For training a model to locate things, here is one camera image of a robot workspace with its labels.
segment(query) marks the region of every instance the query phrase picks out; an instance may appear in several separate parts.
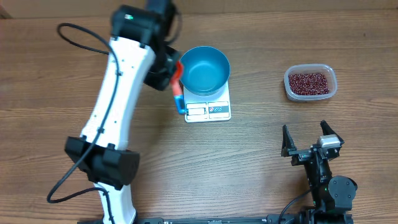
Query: clear plastic container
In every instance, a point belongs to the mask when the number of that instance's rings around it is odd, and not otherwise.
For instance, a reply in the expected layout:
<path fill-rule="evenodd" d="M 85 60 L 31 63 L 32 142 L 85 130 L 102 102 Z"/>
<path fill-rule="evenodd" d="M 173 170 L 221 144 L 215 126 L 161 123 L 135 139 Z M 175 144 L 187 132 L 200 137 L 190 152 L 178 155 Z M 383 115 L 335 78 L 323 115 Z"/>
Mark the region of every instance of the clear plastic container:
<path fill-rule="evenodd" d="M 328 80 L 328 94 L 322 95 L 297 95 L 292 92 L 292 89 L 289 85 L 289 76 L 300 73 L 316 73 L 320 72 L 325 75 Z M 294 65 L 290 67 L 285 72 L 285 89 L 287 98 L 296 101 L 296 102 L 306 102 L 306 101 L 314 101 L 314 100 L 324 100 L 332 97 L 337 92 L 337 79 L 336 74 L 330 66 L 324 64 L 305 64 L 305 65 Z"/>

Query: cable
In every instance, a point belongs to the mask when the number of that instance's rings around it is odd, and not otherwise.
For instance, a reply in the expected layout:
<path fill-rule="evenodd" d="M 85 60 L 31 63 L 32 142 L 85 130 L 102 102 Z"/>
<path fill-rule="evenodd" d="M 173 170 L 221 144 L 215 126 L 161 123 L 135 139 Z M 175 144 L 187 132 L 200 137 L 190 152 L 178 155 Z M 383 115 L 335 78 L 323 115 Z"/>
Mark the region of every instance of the cable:
<path fill-rule="evenodd" d="M 310 187 L 309 190 L 307 190 L 306 192 L 304 192 L 302 195 L 299 195 L 298 197 L 296 197 L 295 199 L 293 199 L 291 202 L 289 202 L 286 207 L 282 210 L 282 212 L 279 215 L 279 219 L 278 219 L 278 224 L 280 224 L 280 222 L 282 221 L 282 217 L 284 216 L 284 213 L 286 212 L 286 210 L 293 205 L 296 201 L 300 200 L 301 198 L 304 198 L 304 196 L 306 196 L 308 193 L 310 193 L 311 191 L 313 191 L 315 189 L 315 187 L 317 186 L 313 186 Z"/>
<path fill-rule="evenodd" d="M 87 46 L 84 46 L 84 45 L 80 45 L 80 44 L 78 44 L 78 43 L 75 43 L 75 42 L 71 41 L 70 39 L 66 38 L 66 37 L 60 32 L 62 27 L 71 27 L 71 28 L 74 28 L 74 29 L 78 29 L 78 30 L 80 30 L 80 31 L 83 31 L 83 32 L 86 32 L 87 34 L 92 35 L 93 37 L 95 37 L 95 38 L 97 38 L 99 41 L 101 41 L 101 42 L 109 49 L 110 53 L 112 54 L 112 56 L 113 56 L 114 59 L 115 59 L 115 62 L 116 62 L 116 81 L 115 81 L 115 84 L 114 84 L 114 89 L 113 89 L 113 92 L 112 92 L 111 99 L 110 99 L 110 101 L 109 101 L 108 108 L 106 109 L 104 118 L 103 118 L 103 120 L 102 120 L 102 122 L 101 122 L 101 124 L 100 124 L 100 126 L 99 126 L 99 128 L 98 128 L 98 130 L 97 130 L 97 134 L 96 134 L 96 136 L 94 137 L 93 142 L 90 144 L 90 146 L 89 146 L 88 149 L 85 151 L 85 153 L 80 157 L 80 159 L 68 170 L 68 172 L 57 182 L 57 184 L 54 185 L 54 187 L 51 189 L 51 191 L 50 191 L 49 194 L 47 195 L 47 202 L 48 202 L 48 203 L 60 203 L 60 202 L 64 202 L 64 201 L 66 201 L 66 200 L 69 200 L 69 199 L 71 199 L 71 198 L 73 198 L 73 197 L 76 197 L 76 196 L 85 194 L 85 193 L 87 193 L 87 192 L 91 192 L 91 191 L 94 191 L 94 190 L 99 190 L 99 191 L 102 191 L 103 194 L 104 194 L 104 196 L 106 197 L 106 204 L 107 204 L 107 207 L 108 207 L 109 220 L 111 221 L 112 224 L 115 224 L 114 218 L 113 218 L 113 216 L 112 216 L 112 211 L 111 211 L 111 204 L 110 204 L 110 199 L 109 199 L 109 193 L 108 193 L 108 191 L 106 191 L 105 189 L 103 189 L 103 188 L 101 188 L 101 187 L 93 187 L 93 188 L 90 188 L 90 189 L 82 190 L 82 191 L 79 191 L 79 192 L 77 192 L 77 193 L 71 194 L 71 195 L 69 195 L 69 196 L 66 196 L 66 197 L 63 197 L 63 198 L 60 198 L 60 199 L 51 199 L 52 195 L 57 191 L 57 189 L 66 181 L 66 179 L 72 174 L 72 172 L 81 164 L 81 162 L 82 162 L 82 161 L 86 158 L 86 156 L 91 152 L 91 150 L 94 148 L 94 146 L 95 146 L 97 140 L 100 138 L 100 135 L 101 135 L 101 133 L 102 133 L 102 130 L 103 130 L 104 125 L 105 125 L 105 122 L 106 122 L 106 119 L 108 118 L 108 115 L 109 115 L 109 112 L 110 112 L 110 110 L 111 110 L 111 107 L 112 107 L 114 98 L 115 98 L 115 96 L 116 96 L 116 91 L 117 91 L 117 89 L 118 89 L 118 83 L 119 83 L 119 76 L 121 75 L 118 58 L 117 58 L 117 56 L 116 56 L 116 54 L 115 54 L 113 48 L 109 45 L 109 43 L 108 43 L 106 40 L 104 40 L 101 36 L 99 36 L 98 34 L 94 33 L 93 31 L 91 31 L 91 30 L 89 30 L 89 29 L 86 29 L 86 28 L 84 28 L 84 27 L 75 25 L 75 24 L 71 24 L 71 23 L 61 23 L 61 24 L 58 25 L 58 27 L 57 27 L 57 32 L 58 32 L 58 34 L 60 35 L 60 37 L 61 37 L 62 39 L 66 40 L 67 42 L 71 43 L 71 44 L 74 45 L 74 46 L 77 46 L 77 47 L 80 47 L 80 48 L 83 48 L 83 49 L 86 49 L 86 50 L 92 50 L 92 51 L 99 52 L 99 53 L 102 53 L 102 54 L 109 54 L 108 52 L 105 52 L 105 51 L 102 51 L 102 50 L 93 49 L 93 48 L 91 48 L 91 47 L 87 47 Z"/>
<path fill-rule="evenodd" d="M 166 41 L 167 45 L 174 43 L 178 39 L 178 37 L 180 37 L 180 33 L 182 30 L 182 15 L 177 7 L 175 7 L 175 14 L 177 15 L 178 19 L 177 30 L 175 31 L 174 36 L 170 40 Z"/>

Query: bowl of red beans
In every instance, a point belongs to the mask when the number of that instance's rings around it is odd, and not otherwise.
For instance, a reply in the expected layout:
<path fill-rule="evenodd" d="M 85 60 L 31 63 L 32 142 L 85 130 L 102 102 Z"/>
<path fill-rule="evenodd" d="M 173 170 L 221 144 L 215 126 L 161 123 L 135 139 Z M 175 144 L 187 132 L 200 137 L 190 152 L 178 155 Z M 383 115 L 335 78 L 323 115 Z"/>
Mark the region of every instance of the bowl of red beans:
<path fill-rule="evenodd" d="M 285 89 L 292 101 L 324 100 L 337 92 L 336 74 L 324 64 L 294 65 L 285 73 Z"/>

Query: wall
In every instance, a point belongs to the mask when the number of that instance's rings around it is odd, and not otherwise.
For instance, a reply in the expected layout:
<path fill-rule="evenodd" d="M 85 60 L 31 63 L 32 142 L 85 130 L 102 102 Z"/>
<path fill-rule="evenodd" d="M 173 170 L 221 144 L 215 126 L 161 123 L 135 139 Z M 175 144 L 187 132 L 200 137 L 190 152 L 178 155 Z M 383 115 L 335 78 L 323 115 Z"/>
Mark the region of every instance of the wall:
<path fill-rule="evenodd" d="M 185 14 L 398 7 L 398 0 L 174 0 L 174 2 Z M 145 0 L 2 0 L 0 4 L 3 10 L 0 8 L 0 15 L 7 17 L 9 14 L 13 18 L 109 16 L 120 4 L 143 7 L 144 3 Z"/>

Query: plastic bowl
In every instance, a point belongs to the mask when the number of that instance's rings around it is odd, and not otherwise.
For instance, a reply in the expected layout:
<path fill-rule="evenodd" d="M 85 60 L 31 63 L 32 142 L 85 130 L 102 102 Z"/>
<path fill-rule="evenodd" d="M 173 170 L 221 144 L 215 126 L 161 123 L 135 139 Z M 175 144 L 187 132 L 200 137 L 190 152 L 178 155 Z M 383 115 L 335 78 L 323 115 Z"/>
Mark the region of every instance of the plastic bowl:
<path fill-rule="evenodd" d="M 184 66 L 181 82 L 193 94 L 212 95 L 228 81 L 231 71 L 228 59 L 214 47 L 195 47 L 180 61 Z"/>
<path fill-rule="evenodd" d="M 300 73 L 316 73 L 316 72 L 324 74 L 326 79 L 328 80 L 328 88 L 330 91 L 328 94 L 297 95 L 292 91 L 289 84 L 290 75 L 300 74 Z M 296 102 L 324 100 L 327 98 L 331 98 L 337 92 L 336 74 L 335 71 L 333 71 L 333 69 L 330 66 L 324 64 L 294 65 L 285 72 L 285 89 L 286 89 L 287 98 Z"/>

